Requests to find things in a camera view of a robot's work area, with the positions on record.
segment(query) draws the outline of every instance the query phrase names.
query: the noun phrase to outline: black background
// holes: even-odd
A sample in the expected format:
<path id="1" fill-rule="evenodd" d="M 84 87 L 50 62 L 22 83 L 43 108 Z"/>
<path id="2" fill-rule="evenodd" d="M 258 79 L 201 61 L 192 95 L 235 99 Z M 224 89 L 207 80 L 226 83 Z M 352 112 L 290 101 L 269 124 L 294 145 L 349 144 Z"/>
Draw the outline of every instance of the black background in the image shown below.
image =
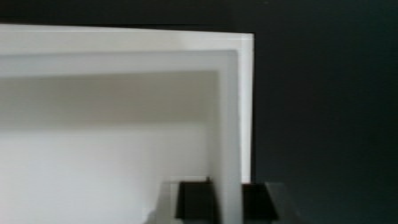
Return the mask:
<path id="1" fill-rule="evenodd" d="M 255 33 L 255 181 L 311 223 L 398 223 L 398 1 L 8 0 L 0 21 Z"/>

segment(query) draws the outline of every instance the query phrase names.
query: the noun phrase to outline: black object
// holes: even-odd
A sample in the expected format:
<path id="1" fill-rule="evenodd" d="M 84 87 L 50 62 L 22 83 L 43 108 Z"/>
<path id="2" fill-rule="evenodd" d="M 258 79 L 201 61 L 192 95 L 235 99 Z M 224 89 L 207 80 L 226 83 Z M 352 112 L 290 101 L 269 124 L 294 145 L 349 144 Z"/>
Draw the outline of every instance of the black object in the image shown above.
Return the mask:
<path id="1" fill-rule="evenodd" d="M 219 203 L 210 180 L 180 183 L 176 218 L 183 219 L 185 223 L 221 223 Z"/>
<path id="2" fill-rule="evenodd" d="M 246 221 L 278 220 L 278 212 L 265 184 L 244 184 L 244 219 Z"/>

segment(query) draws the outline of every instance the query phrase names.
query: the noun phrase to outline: white panel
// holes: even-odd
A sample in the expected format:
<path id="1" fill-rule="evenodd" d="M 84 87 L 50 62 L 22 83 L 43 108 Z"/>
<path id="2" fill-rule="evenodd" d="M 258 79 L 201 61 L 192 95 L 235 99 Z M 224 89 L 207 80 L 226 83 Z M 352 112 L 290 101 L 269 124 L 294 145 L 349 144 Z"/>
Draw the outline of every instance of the white panel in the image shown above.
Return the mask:
<path id="1" fill-rule="evenodd" d="M 0 57 L 6 223 L 166 223 L 208 175 L 242 223 L 237 64 L 231 51 Z"/>

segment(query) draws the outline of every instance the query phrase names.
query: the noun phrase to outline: white box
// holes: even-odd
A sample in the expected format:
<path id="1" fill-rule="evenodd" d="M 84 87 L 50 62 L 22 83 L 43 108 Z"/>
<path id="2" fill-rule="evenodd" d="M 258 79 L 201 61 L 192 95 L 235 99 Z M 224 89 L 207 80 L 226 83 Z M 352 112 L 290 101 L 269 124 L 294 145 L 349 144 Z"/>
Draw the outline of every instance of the white box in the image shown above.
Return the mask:
<path id="1" fill-rule="evenodd" d="M 0 25 L 0 222 L 175 219 L 182 180 L 215 181 L 242 223 L 251 34 Z"/>

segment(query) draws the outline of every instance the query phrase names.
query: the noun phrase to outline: white inner wall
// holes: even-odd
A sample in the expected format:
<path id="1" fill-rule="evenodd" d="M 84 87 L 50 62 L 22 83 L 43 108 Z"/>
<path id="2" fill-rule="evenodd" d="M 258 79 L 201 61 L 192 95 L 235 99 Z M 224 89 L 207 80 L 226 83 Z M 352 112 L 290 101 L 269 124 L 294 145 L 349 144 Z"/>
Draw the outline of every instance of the white inner wall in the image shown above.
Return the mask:
<path id="1" fill-rule="evenodd" d="M 0 78 L 0 223 L 180 223 L 178 181 L 217 166 L 217 86 L 214 72 Z"/>

